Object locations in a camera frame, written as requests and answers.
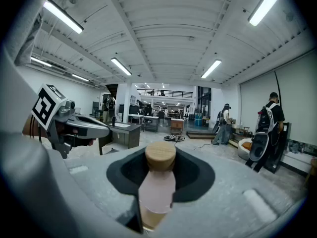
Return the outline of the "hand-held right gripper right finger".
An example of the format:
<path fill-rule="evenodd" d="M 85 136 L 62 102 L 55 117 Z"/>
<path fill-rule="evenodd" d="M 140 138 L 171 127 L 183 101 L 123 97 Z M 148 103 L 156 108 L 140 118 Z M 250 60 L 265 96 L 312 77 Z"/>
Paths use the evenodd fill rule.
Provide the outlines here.
<path fill-rule="evenodd" d="M 305 198 L 285 191 L 239 162 L 211 153 L 178 149 L 211 168 L 197 187 L 211 187 L 192 202 L 174 202 L 158 227 L 158 238 L 276 238 L 295 235 Z"/>

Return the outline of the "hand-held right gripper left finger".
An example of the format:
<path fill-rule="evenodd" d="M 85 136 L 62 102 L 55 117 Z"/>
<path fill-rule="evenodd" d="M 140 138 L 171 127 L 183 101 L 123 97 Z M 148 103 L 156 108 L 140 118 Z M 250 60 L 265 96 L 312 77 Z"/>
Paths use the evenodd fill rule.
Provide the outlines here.
<path fill-rule="evenodd" d="M 75 238 L 148 238 L 140 221 L 135 229 L 126 225 L 134 216 L 140 216 L 136 197 L 119 192 L 106 175 L 114 162 L 141 152 L 143 148 L 136 147 L 68 160 L 53 153 L 53 174 L 74 218 Z"/>

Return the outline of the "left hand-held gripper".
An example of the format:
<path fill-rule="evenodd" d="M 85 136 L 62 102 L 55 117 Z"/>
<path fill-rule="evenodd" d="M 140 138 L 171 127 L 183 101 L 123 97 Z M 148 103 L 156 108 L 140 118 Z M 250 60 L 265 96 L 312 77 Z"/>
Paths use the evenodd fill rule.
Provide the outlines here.
<path fill-rule="evenodd" d="M 38 91 L 38 99 L 31 114 L 37 120 L 38 126 L 45 130 L 52 148 L 66 159 L 72 146 L 65 142 L 57 131 L 56 123 L 67 124 L 79 128 L 80 139 L 106 137 L 109 128 L 101 121 L 90 116 L 75 113 L 75 102 L 67 99 L 54 85 L 42 84 Z"/>

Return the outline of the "person's left forearm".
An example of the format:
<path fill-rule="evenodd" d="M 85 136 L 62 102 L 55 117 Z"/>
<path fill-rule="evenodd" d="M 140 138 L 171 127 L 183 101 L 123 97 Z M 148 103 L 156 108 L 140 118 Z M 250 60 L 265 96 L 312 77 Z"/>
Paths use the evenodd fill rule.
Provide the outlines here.
<path fill-rule="evenodd" d="M 22 130 L 22 134 L 24 135 L 29 135 L 30 137 L 44 137 L 47 138 L 47 134 L 46 131 L 44 130 L 44 128 L 38 123 L 38 121 L 34 118 L 33 115 L 29 115 L 23 130 Z"/>

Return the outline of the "person's left hand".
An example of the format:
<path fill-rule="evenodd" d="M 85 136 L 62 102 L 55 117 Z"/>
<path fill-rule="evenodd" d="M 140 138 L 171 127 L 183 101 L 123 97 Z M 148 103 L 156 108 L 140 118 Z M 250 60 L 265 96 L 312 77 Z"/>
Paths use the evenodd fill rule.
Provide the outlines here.
<path fill-rule="evenodd" d="M 77 138 L 79 135 L 79 128 L 73 127 L 61 122 L 56 122 L 56 131 L 58 136 L 63 139 L 64 142 L 71 145 L 71 147 L 78 147 L 78 146 L 91 146 L 93 145 L 95 138 L 93 139 L 80 139 Z"/>

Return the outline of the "dark sink cabinet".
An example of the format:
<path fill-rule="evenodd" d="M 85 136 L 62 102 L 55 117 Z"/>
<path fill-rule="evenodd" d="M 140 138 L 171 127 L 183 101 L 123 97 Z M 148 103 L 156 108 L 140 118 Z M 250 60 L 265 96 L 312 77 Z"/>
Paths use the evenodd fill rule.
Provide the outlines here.
<path fill-rule="evenodd" d="M 123 128 L 112 126 L 112 122 L 110 121 L 105 123 L 105 125 L 109 128 L 109 134 L 106 137 L 98 139 L 100 155 L 104 154 L 103 147 L 113 144 L 123 146 L 124 149 L 130 149 L 139 146 L 141 126 L 131 123 L 128 124 L 130 125 L 129 127 Z"/>

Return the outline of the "dark staircase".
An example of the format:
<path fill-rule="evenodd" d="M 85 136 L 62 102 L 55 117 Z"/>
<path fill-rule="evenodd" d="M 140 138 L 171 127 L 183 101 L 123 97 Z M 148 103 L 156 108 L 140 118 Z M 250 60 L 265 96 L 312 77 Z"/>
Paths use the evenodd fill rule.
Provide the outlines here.
<path fill-rule="evenodd" d="M 118 84 L 107 84 L 106 87 L 108 91 L 110 92 L 110 94 L 112 95 L 112 97 L 116 99 Z"/>

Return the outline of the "white metal table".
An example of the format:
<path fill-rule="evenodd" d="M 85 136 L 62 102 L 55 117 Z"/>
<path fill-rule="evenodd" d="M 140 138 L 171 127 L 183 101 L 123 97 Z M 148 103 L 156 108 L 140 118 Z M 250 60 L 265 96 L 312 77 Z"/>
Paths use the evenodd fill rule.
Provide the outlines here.
<path fill-rule="evenodd" d="M 154 116 L 143 117 L 143 131 L 151 130 L 155 133 L 158 131 L 159 118 Z"/>
<path fill-rule="evenodd" d="M 143 119 L 144 119 L 143 115 L 138 115 L 138 114 L 129 114 L 128 115 L 128 123 L 131 123 L 131 124 L 142 126 L 144 123 Z"/>

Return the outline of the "white pouf with orange cushion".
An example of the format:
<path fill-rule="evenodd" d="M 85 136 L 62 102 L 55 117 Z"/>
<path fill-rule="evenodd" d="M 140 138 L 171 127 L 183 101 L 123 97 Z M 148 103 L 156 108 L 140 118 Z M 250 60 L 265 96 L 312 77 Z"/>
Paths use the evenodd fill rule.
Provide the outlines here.
<path fill-rule="evenodd" d="M 243 160 L 249 159 L 250 149 L 252 146 L 252 138 L 243 138 L 238 142 L 238 156 Z"/>

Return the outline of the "long ceiling light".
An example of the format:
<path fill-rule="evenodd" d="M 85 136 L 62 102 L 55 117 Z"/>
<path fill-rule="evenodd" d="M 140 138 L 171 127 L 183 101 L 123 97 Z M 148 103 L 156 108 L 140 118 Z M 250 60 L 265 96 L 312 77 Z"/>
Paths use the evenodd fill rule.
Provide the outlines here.
<path fill-rule="evenodd" d="M 274 6 L 276 2 L 277 0 L 260 0 L 256 8 L 249 16 L 248 22 L 256 27 L 267 15 L 267 13 L 270 11 L 270 9 Z"/>
<path fill-rule="evenodd" d="M 45 62 L 45 61 L 42 61 L 42 60 L 40 60 L 40 59 L 37 59 L 37 58 L 35 58 L 35 57 L 31 57 L 31 61 L 40 63 L 40 64 L 42 64 L 42 65 L 44 65 L 44 66 L 47 66 L 47 67 L 52 67 L 51 64 L 49 64 L 49 63 L 47 63 L 47 62 Z"/>
<path fill-rule="evenodd" d="M 80 79 L 80 80 L 82 80 L 82 81 L 85 81 L 85 82 L 90 82 L 90 80 L 88 80 L 88 79 L 86 79 L 86 78 L 84 78 L 84 77 L 81 77 L 81 76 L 79 76 L 79 75 L 76 75 L 76 74 L 72 74 L 71 76 L 74 77 L 74 78 L 76 78 L 76 79 Z"/>
<path fill-rule="evenodd" d="M 213 64 L 205 71 L 205 73 L 201 76 L 202 79 L 207 78 L 220 64 L 221 60 L 216 59 Z"/>
<path fill-rule="evenodd" d="M 65 23 L 77 34 L 83 32 L 84 28 L 77 23 L 71 16 L 69 16 L 60 6 L 58 6 L 53 0 L 46 0 L 43 7 L 51 14 L 56 16 L 59 20 Z"/>
<path fill-rule="evenodd" d="M 132 75 L 132 73 L 117 58 L 112 58 L 111 62 L 115 64 L 120 70 L 122 70 L 126 75 Z"/>

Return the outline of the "dark wooden platform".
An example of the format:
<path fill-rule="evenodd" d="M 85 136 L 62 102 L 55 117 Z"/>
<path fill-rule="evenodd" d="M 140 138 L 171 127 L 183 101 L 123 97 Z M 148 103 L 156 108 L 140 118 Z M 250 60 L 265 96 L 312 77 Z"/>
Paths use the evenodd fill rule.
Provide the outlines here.
<path fill-rule="evenodd" d="M 194 130 L 194 131 L 186 131 L 186 135 L 190 139 L 210 139 L 213 140 L 216 137 L 216 133 L 213 133 L 209 130 Z"/>

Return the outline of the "black balcony railing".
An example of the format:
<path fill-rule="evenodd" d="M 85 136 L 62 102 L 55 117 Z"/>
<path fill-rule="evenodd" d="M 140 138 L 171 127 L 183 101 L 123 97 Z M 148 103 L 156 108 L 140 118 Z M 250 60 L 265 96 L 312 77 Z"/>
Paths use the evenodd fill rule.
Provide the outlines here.
<path fill-rule="evenodd" d="M 176 91 L 176 90 L 164 90 L 164 89 L 137 89 L 138 94 L 141 96 L 157 96 L 157 97 L 173 97 L 173 98 L 185 98 L 192 99 L 193 92 L 188 91 Z"/>

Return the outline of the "small wooden cabinet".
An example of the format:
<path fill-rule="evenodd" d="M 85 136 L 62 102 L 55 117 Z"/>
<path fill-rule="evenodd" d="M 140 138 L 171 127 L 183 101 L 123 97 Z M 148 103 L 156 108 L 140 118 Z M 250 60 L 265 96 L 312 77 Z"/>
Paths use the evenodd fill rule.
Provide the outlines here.
<path fill-rule="evenodd" d="M 182 135 L 184 128 L 183 119 L 171 119 L 170 123 L 170 133 L 174 135 Z"/>

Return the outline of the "white roller blind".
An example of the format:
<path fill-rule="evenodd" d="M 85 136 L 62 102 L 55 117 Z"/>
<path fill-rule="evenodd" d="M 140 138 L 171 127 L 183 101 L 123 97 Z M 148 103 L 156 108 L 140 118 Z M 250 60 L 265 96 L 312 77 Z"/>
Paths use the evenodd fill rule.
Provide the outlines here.
<path fill-rule="evenodd" d="M 241 124 L 249 128 L 252 134 L 258 120 L 258 112 L 269 102 L 272 92 L 278 94 L 274 72 L 250 80 L 240 85 L 241 88 Z"/>
<path fill-rule="evenodd" d="M 292 140 L 317 146 L 317 51 L 278 69 L 282 109 Z"/>

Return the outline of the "person's grey shirt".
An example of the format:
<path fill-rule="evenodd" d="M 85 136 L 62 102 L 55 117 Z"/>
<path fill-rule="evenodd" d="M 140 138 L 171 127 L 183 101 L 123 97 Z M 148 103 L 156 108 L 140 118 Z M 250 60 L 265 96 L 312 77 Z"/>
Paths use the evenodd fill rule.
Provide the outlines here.
<path fill-rule="evenodd" d="M 27 39 L 23 43 L 21 49 L 19 50 L 19 53 L 14 61 L 16 66 L 23 66 L 25 64 L 31 63 L 31 56 L 33 47 L 35 44 L 36 36 L 42 26 L 43 23 L 43 9 L 40 10 L 38 13 L 34 24 L 28 34 Z"/>

